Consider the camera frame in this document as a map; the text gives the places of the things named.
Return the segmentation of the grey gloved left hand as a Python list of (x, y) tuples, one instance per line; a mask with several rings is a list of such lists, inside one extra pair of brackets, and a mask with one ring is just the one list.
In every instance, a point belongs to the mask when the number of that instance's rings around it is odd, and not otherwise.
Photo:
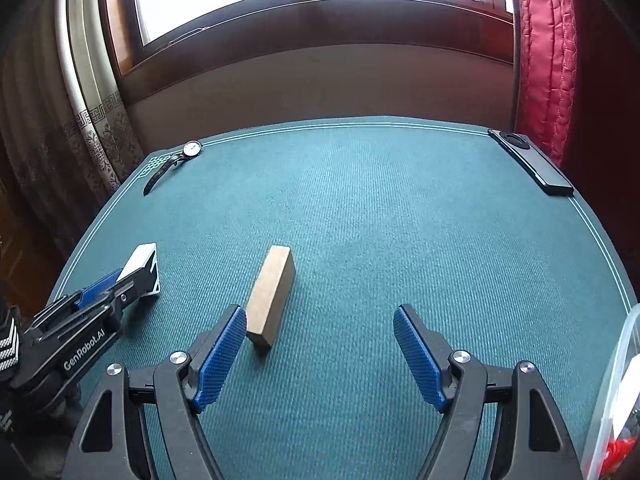
[(16, 408), (1, 391), (1, 478), (59, 479), (80, 419), (79, 386), (51, 414)]

